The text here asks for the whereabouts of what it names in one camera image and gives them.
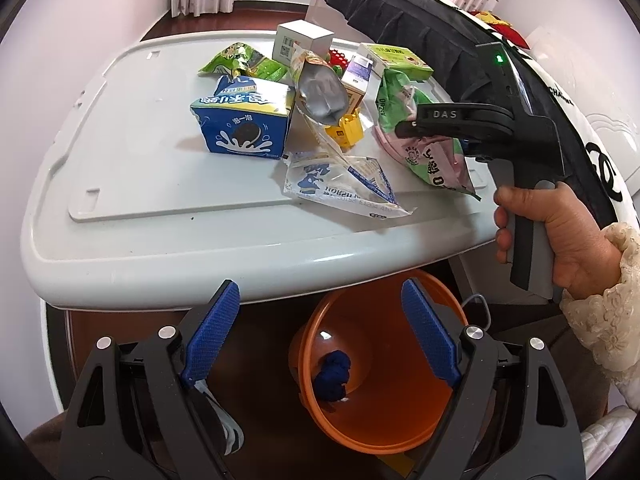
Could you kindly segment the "person's right hand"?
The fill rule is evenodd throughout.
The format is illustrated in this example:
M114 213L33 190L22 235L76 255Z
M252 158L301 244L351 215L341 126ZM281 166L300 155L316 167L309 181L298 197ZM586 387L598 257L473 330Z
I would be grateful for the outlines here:
M551 190L502 186L494 196L497 260L505 263L512 246L510 214L541 222L554 253L553 283L575 299L601 295L620 280L622 253L599 229L573 190L560 182Z

